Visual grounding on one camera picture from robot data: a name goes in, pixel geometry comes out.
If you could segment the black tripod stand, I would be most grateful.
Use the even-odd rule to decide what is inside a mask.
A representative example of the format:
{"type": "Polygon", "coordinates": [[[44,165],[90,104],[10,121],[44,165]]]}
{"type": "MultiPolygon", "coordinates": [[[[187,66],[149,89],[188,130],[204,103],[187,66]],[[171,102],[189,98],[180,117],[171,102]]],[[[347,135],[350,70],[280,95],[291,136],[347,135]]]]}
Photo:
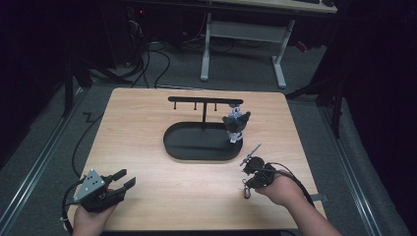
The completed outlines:
{"type": "Polygon", "coordinates": [[[302,94],[316,94],[316,104],[318,106],[331,106],[332,113],[330,117],[330,127],[333,134],[339,138],[339,123],[341,112],[341,105],[343,99],[343,78],[326,78],[316,82],[310,83],[308,86],[297,89],[285,97],[287,99],[294,99],[302,94]]]}

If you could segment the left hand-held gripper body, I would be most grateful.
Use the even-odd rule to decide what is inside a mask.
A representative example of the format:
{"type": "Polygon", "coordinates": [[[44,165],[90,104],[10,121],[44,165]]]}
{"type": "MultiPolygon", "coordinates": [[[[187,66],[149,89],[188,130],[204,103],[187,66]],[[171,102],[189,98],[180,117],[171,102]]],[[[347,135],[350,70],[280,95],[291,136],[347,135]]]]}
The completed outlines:
{"type": "Polygon", "coordinates": [[[104,182],[105,177],[107,176],[99,175],[91,169],[74,196],[74,202],[80,204],[88,212],[103,212],[123,202],[126,192],[121,192],[120,189],[108,191],[110,184],[104,182]]]}

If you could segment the dark plush toy keychain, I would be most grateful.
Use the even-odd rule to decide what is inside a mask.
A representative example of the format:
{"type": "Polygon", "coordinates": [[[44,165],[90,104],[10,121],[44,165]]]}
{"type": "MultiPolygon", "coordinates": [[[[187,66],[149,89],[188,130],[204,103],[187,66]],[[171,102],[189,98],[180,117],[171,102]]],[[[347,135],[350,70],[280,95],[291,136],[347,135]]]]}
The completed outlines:
{"type": "Polygon", "coordinates": [[[243,130],[246,128],[250,117],[250,111],[243,113],[238,104],[231,105],[231,112],[222,117],[230,143],[235,144],[243,139],[243,130]]]}

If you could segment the person's right hand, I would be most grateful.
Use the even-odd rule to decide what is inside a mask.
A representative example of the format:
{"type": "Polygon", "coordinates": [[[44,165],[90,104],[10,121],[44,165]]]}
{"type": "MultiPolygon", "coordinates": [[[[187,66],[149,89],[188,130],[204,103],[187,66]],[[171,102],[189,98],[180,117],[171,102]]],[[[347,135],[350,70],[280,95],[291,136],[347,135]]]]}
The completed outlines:
{"type": "Polygon", "coordinates": [[[290,207],[293,204],[305,201],[300,187],[291,178],[282,174],[275,174],[270,185],[256,189],[256,192],[283,207],[290,207]]]}

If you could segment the person's left hand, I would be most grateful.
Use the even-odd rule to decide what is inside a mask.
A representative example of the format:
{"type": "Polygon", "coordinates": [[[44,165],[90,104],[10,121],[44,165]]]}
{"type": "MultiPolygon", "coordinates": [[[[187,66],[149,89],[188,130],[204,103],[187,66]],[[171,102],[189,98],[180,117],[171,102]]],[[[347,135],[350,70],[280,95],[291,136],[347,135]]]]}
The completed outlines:
{"type": "Polygon", "coordinates": [[[88,212],[82,206],[75,211],[72,236],[100,236],[117,205],[100,213],[88,212]]]}

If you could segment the black key rack with tray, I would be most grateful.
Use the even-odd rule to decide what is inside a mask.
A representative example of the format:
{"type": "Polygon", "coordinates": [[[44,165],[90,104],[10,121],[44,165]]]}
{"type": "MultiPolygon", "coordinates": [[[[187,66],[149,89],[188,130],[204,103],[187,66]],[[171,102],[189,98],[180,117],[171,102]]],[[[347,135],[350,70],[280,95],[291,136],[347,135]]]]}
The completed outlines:
{"type": "Polygon", "coordinates": [[[231,105],[244,103],[239,98],[201,97],[201,96],[169,96],[168,101],[173,103],[173,109],[179,103],[190,103],[194,110],[201,109],[200,121],[179,121],[173,123],[165,130],[163,144],[165,151],[173,158],[181,161],[228,161],[235,158],[241,151],[243,139],[232,144],[222,117],[208,120],[208,109],[218,110],[218,105],[231,105]]]}

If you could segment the metal floor rail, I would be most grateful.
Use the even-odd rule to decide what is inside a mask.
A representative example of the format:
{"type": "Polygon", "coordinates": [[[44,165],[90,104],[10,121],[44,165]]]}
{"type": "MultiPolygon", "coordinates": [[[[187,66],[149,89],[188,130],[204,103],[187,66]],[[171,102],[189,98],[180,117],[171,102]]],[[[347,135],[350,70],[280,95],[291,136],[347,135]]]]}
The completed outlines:
{"type": "Polygon", "coordinates": [[[59,90],[45,111],[30,125],[30,131],[0,170],[0,236],[7,236],[37,185],[75,109],[89,90],[77,88],[74,105],[64,114],[64,91],[59,90]]]}
{"type": "Polygon", "coordinates": [[[341,139],[334,134],[328,110],[326,108],[319,108],[319,113],[321,114],[321,117],[326,124],[327,130],[336,148],[345,182],[349,188],[353,202],[356,205],[368,236],[383,236],[381,228],[371,210],[369,201],[365,196],[363,188],[361,187],[358,178],[355,175],[354,169],[352,168],[352,165],[348,159],[347,152],[343,147],[341,139]]]}

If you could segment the black metal stand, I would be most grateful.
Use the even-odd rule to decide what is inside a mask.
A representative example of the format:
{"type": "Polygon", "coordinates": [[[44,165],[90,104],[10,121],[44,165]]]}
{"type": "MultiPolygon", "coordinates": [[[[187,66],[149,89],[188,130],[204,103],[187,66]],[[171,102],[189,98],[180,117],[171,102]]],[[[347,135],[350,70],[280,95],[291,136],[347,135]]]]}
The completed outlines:
{"type": "Polygon", "coordinates": [[[68,60],[65,64],[65,76],[64,76],[64,113],[63,116],[67,116],[73,108],[74,104],[74,81],[77,81],[78,85],[82,89],[89,89],[92,85],[92,79],[89,75],[89,69],[84,63],[82,58],[75,52],[68,53],[68,60]]]}

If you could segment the white frame desk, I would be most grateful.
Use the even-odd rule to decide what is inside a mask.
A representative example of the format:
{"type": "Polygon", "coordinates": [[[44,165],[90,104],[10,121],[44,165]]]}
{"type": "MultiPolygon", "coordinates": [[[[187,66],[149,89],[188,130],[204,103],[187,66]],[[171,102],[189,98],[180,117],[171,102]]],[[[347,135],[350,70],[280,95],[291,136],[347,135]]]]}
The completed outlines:
{"type": "MultiPolygon", "coordinates": [[[[279,10],[288,14],[335,14],[337,8],[328,0],[208,0],[210,7],[232,5],[248,7],[250,10],[279,10]]],[[[238,23],[234,20],[213,20],[211,13],[206,17],[205,50],[202,58],[201,80],[209,79],[210,40],[213,37],[242,39],[259,42],[278,43],[277,54],[271,57],[277,84],[281,89],[286,88],[286,81],[281,67],[281,60],[295,25],[291,17],[285,26],[267,26],[265,24],[238,23]]]]}

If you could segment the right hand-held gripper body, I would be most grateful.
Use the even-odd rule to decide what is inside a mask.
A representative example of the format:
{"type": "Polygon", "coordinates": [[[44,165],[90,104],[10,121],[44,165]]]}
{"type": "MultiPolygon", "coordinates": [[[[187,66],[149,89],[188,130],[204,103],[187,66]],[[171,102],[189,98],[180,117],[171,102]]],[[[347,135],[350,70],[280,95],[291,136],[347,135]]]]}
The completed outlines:
{"type": "Polygon", "coordinates": [[[251,178],[255,178],[260,183],[260,188],[263,188],[273,182],[275,169],[270,163],[265,163],[262,158],[255,156],[255,152],[261,146],[261,144],[258,144],[246,155],[240,165],[243,167],[243,172],[247,175],[251,175],[251,178]]]}

